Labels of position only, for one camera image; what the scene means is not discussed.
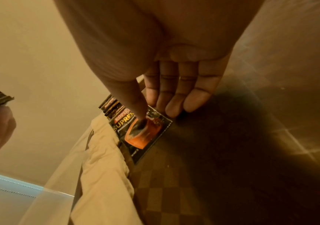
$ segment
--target coffee cup image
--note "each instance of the coffee cup image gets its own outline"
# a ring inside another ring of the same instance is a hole
[[[159,118],[146,117],[146,125],[140,129],[143,121],[136,118],[130,125],[124,140],[138,149],[144,149],[145,146],[159,133],[163,126]]]

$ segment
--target white cloth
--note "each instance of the white cloth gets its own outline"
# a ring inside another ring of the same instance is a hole
[[[94,135],[81,175],[83,195],[71,213],[72,221],[75,225],[141,225],[132,200],[134,189],[127,179],[129,169],[117,147],[119,139],[103,114],[91,127]]]

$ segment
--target floor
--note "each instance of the floor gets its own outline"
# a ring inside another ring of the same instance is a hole
[[[148,225],[320,224],[320,0],[267,1],[130,178]]]

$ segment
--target wall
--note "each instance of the wall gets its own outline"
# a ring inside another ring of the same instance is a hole
[[[41,186],[109,94],[51,0],[0,0],[0,91],[17,120],[0,174]]]

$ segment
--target checkered pattern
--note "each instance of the checkered pattern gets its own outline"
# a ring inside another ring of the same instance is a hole
[[[134,166],[148,225],[320,224],[320,0],[269,0],[215,96]]]

